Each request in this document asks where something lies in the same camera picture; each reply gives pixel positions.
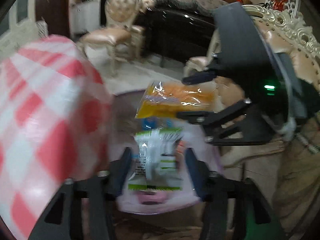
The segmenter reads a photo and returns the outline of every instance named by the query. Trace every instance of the doorway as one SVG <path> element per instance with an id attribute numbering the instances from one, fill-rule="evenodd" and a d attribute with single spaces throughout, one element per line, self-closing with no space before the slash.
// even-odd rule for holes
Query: doorway
<path id="1" fill-rule="evenodd" d="M 70 37 L 69 0 L 36 0 L 36 20 L 45 21 L 48 33 Z"/>

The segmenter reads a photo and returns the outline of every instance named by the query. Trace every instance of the orange food package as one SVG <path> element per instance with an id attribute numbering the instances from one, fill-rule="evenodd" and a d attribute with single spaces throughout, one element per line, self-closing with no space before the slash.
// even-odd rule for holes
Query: orange food package
<path id="1" fill-rule="evenodd" d="M 206 111 L 213 95 L 213 90 L 204 86 L 185 86 L 174 81 L 153 82 L 141 99 L 136 118 L 174 118 L 177 112 Z"/>

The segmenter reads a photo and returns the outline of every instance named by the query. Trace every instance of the beige upholstered chair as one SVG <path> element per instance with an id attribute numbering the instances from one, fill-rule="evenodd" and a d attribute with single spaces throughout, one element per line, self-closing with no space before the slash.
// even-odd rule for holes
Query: beige upholstered chair
<path id="1" fill-rule="evenodd" d="M 135 20 L 141 0 L 107 0 L 105 11 L 107 17 L 107 26 L 95 30 L 81 37 L 79 46 L 85 54 L 85 46 L 92 48 L 106 47 L 111 57 L 110 73 L 116 75 L 116 61 L 132 60 L 132 23 Z M 116 46 L 126 44 L 129 49 L 129 55 L 117 55 Z"/>
<path id="2" fill-rule="evenodd" d="M 217 30 L 213 32 L 207 56 L 191 57 L 184 67 L 184 76 L 190 76 L 194 71 L 202 71 L 211 61 L 212 54 L 220 52 L 219 33 Z"/>
<path id="3" fill-rule="evenodd" d="M 148 8 L 153 8 L 155 0 L 142 0 L 140 12 L 145 13 Z M 135 51 L 135 58 L 141 60 L 141 49 L 144 43 L 145 28 L 138 25 L 133 25 L 131 28 L 132 46 Z"/>

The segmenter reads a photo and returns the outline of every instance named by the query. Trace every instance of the red and white checkered fabric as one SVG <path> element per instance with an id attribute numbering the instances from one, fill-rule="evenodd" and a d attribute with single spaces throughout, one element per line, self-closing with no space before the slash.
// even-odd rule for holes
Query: red and white checkered fabric
<path id="1" fill-rule="evenodd" d="M 106 168 L 112 97 L 62 36 L 29 43 L 0 70 L 0 216 L 26 240 L 66 178 Z"/>

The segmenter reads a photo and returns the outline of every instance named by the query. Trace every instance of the chair leg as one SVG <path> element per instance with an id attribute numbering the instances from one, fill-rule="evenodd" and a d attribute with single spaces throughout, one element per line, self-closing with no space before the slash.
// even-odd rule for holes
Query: chair leg
<path id="1" fill-rule="evenodd" d="M 132 44 L 132 41 L 128 42 L 127 44 L 128 46 L 128 53 L 129 53 L 129 61 L 133 61 L 134 60 L 134 45 Z"/>
<path id="2" fill-rule="evenodd" d="M 138 38 L 138 41 L 137 41 L 137 44 L 136 44 L 136 47 L 135 47 L 136 58 L 139 61 L 141 61 L 141 50 L 142 50 L 143 40 L 144 40 L 144 37 L 140 36 Z"/>
<path id="3" fill-rule="evenodd" d="M 184 69 L 183 69 L 183 76 L 184 77 L 191 76 L 193 73 L 193 70 L 202 71 L 203 68 L 204 68 L 203 66 L 199 66 L 199 65 L 191 62 L 190 60 L 188 60 Z"/>
<path id="4" fill-rule="evenodd" d="M 85 44 L 79 42 L 79 43 L 77 43 L 77 46 L 78 46 L 78 48 L 82 51 L 83 55 L 84 55 L 86 58 L 88 58 L 88 56 L 87 56 L 87 54 L 86 54 L 86 52 L 85 52 Z"/>
<path id="5" fill-rule="evenodd" d="M 117 75 L 117 70 L 116 70 L 116 47 L 107 45 L 107 49 L 109 52 L 109 56 L 111 57 L 111 64 L 110 64 L 110 75 L 112 77 Z"/>

